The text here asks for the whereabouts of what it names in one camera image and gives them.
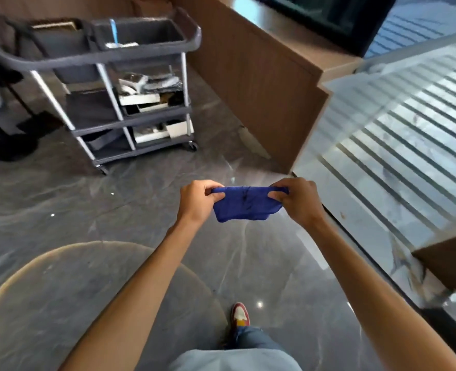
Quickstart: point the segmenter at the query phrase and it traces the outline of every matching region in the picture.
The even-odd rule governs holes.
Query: jeans
[[[276,349],[286,351],[260,328],[237,326],[231,333],[226,350],[232,349]]]

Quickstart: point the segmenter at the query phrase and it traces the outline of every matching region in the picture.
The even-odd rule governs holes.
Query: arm
[[[456,371],[456,355],[327,222],[312,181],[283,179],[289,195],[272,191],[288,215],[314,239],[362,328],[391,371]]]
[[[134,370],[169,283],[212,206],[214,181],[182,187],[176,223],[72,350],[60,371]]]

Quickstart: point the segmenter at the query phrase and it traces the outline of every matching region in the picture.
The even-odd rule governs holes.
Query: cart wheel
[[[197,152],[199,145],[196,142],[192,141],[187,143],[187,148],[192,152]]]
[[[96,168],[99,169],[102,175],[109,175],[109,170],[107,170],[104,165],[99,165]]]

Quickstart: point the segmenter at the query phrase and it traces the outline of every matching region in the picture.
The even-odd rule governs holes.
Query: light blue shirt
[[[281,350],[190,350],[169,366],[169,371],[302,371],[297,361]]]

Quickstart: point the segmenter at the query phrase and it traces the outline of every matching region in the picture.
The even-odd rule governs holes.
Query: black round base
[[[6,83],[14,85],[24,79],[22,73],[16,70],[6,70],[5,72],[0,73],[0,75],[2,75],[2,78],[0,78],[0,87],[5,87]]]
[[[27,134],[14,134],[0,139],[0,161],[17,161],[38,148],[38,140]]]

